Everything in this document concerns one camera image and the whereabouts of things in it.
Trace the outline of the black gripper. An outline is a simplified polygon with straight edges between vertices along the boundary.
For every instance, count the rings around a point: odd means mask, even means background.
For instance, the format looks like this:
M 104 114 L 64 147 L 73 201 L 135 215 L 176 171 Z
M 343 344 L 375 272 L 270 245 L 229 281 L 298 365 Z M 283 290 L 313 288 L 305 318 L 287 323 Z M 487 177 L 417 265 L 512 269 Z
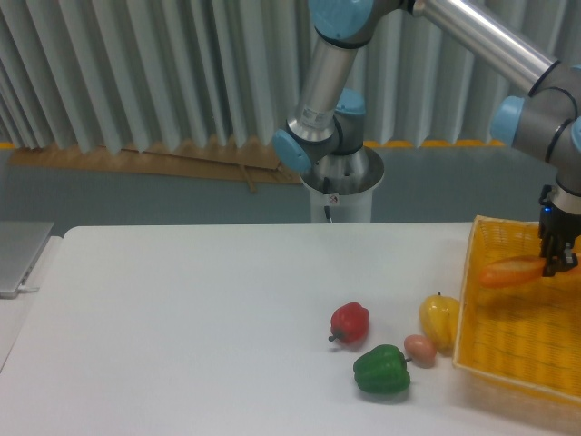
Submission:
M 546 184 L 539 196 L 538 238 L 541 241 L 540 256 L 545 259 L 543 277 L 567 273 L 579 265 L 573 247 L 580 235 L 580 216 L 559 208 L 556 194 L 557 187 Z

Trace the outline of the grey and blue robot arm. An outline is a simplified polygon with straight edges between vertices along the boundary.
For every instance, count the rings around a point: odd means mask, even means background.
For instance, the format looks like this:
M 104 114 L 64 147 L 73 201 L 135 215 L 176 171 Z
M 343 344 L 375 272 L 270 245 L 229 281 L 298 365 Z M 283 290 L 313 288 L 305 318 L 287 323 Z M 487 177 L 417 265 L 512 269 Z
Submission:
M 580 269 L 580 69 L 477 1 L 310 1 L 309 69 L 272 145 L 320 200 L 316 223 L 366 223 L 383 178 L 364 138 L 497 140 L 556 170 L 539 195 L 541 272 Z

